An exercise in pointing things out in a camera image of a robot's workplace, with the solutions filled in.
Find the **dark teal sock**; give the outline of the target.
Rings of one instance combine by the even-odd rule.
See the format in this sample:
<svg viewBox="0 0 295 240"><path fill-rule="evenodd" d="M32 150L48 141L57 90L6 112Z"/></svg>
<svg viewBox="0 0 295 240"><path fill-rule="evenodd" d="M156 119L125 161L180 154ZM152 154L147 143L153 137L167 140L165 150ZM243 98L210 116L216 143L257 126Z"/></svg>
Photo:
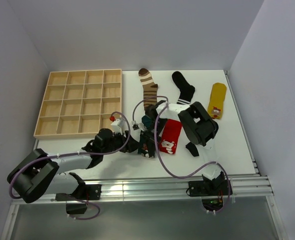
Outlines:
<svg viewBox="0 0 295 240"><path fill-rule="evenodd" d="M140 131L139 145L137 153L145 158L155 157L155 141L154 141L154 121L144 115L141 118L144 130Z"/></svg>

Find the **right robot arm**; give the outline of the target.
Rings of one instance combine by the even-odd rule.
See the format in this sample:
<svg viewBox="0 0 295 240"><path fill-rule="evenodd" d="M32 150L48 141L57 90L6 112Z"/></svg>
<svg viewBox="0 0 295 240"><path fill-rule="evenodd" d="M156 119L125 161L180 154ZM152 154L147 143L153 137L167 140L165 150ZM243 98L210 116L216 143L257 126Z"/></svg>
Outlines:
<svg viewBox="0 0 295 240"><path fill-rule="evenodd" d="M173 155L177 143L166 140L165 134L183 130L189 142L186 149L194 157L203 154L202 180L189 183L190 196L210 196L231 192L229 180L218 164L215 136L219 125L210 117L200 102L190 105L168 103L161 100L149 105L142 117L138 153L153 158L161 150Z"/></svg>

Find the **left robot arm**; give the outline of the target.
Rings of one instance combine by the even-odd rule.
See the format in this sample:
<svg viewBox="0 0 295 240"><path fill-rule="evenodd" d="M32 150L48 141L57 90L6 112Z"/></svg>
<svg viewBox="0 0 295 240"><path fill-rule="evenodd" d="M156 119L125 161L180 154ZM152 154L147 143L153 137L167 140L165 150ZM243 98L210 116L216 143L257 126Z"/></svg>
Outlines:
<svg viewBox="0 0 295 240"><path fill-rule="evenodd" d="M17 199L26 203L50 194L63 200L84 200L91 191L73 171L92 169L103 161L105 155L132 153L138 146L139 142L128 131L116 133L103 128L77 152L50 155L37 148L7 176L9 190L16 191Z"/></svg>

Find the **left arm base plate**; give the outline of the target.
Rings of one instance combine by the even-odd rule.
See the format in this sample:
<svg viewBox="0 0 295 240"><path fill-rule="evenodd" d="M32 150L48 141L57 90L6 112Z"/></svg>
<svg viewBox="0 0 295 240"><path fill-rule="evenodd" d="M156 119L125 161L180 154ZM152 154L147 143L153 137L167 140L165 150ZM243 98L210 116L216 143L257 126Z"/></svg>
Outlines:
<svg viewBox="0 0 295 240"><path fill-rule="evenodd" d="M101 197L101 184L84 184L78 186L72 194L58 193L55 195L56 201L72 201L73 199L88 201L99 200Z"/></svg>

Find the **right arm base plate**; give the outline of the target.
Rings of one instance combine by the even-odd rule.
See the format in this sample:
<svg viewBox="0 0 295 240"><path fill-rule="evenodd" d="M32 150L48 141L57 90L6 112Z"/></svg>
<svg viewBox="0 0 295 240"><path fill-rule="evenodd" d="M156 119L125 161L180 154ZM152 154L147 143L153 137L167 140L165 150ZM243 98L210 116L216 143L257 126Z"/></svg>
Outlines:
<svg viewBox="0 0 295 240"><path fill-rule="evenodd" d="M225 180L192 180L188 182L186 193L190 197L219 197L233 193L232 187L228 187Z"/></svg>

